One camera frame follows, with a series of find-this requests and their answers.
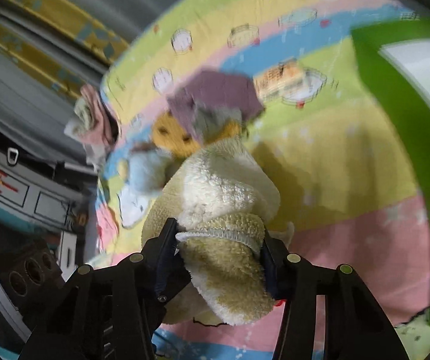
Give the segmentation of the orange cookie plush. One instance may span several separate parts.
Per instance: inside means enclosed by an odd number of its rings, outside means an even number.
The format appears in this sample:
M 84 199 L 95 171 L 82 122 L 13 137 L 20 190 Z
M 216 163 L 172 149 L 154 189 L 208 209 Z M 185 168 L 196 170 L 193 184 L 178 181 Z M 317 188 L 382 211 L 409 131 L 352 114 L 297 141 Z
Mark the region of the orange cookie plush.
M 240 124 L 234 120 L 229 120 L 215 137 L 199 143 L 169 111 L 161 114 L 151 126 L 153 144 L 159 149 L 167 150 L 175 158 L 188 158 L 202 147 L 219 140 L 239 136 L 240 133 L 242 133 Z

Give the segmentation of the white cabinet with drawers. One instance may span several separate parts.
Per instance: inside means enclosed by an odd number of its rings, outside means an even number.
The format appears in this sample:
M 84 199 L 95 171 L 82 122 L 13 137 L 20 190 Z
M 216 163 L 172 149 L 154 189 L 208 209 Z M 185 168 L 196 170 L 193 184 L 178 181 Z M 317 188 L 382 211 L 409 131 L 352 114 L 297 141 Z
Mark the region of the white cabinet with drawers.
M 82 232 L 93 177 L 65 166 L 30 155 L 0 133 L 0 211 L 32 227 Z

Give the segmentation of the cream fluffy plush pouch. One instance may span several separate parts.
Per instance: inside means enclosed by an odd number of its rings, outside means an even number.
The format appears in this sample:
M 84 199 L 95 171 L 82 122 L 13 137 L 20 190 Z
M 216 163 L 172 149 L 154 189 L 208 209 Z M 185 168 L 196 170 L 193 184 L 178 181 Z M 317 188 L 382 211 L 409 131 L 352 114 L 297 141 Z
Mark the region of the cream fluffy plush pouch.
M 165 324 L 254 323 L 273 310 L 259 262 L 265 225 L 280 194 L 237 137 L 210 144 L 186 159 L 153 203 L 141 239 L 177 220 L 176 246 L 191 282 L 166 306 Z

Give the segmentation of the grey yellow curtain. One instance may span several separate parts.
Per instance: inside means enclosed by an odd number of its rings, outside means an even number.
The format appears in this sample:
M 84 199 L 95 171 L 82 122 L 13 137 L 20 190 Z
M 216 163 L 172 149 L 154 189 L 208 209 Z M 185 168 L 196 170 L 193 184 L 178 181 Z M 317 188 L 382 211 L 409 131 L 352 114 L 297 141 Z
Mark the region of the grey yellow curtain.
M 83 163 L 64 134 L 84 84 L 178 0 L 0 0 L 0 148 Z

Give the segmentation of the colourful striped cartoon blanket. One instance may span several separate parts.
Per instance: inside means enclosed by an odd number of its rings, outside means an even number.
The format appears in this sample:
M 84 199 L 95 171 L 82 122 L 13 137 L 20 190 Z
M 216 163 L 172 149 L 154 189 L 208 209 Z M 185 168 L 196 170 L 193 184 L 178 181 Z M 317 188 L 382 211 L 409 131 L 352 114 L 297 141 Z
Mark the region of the colourful striped cartoon blanket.
M 430 230 L 397 133 L 358 76 L 353 27 L 412 18 L 393 0 L 183 0 L 116 61 L 101 85 L 120 135 L 100 178 L 99 267 L 141 249 L 150 202 L 123 214 L 117 164 L 148 138 L 166 99 L 199 71 L 257 77 L 298 64 L 312 84 L 277 94 L 245 145 L 273 180 L 270 224 L 295 226 L 291 248 L 312 263 L 352 265 L 409 356 L 430 352 Z

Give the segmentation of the light blue plush toy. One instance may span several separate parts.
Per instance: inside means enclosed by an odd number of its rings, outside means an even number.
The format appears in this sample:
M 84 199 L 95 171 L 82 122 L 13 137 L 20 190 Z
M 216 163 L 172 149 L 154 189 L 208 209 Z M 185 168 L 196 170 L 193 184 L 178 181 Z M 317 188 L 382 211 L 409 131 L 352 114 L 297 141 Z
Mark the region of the light blue plush toy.
M 117 172 L 129 189 L 137 194 L 159 194 L 175 172 L 176 160 L 151 141 L 135 143 L 127 158 L 117 164 Z

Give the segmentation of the mauve folded cloth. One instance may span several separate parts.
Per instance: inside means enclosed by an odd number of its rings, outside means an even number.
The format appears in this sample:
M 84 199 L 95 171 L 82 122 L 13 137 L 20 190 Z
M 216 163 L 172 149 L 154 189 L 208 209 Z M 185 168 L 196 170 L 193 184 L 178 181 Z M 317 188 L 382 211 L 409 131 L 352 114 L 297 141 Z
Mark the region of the mauve folded cloth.
M 243 125 L 264 111 L 249 77 L 214 70 L 198 72 L 167 103 L 169 113 L 200 144 L 216 137 L 226 123 Z

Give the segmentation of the pile of pastel cloths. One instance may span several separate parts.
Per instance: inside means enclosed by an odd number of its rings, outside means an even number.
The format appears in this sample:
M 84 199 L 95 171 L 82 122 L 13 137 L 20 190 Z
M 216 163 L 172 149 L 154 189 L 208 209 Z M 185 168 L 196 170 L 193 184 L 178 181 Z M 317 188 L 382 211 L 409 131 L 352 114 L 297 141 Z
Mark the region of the pile of pastel cloths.
M 118 132 L 117 123 L 103 104 L 98 89 L 83 85 L 64 134 L 83 146 L 86 163 L 93 167 L 103 166 L 116 144 Z

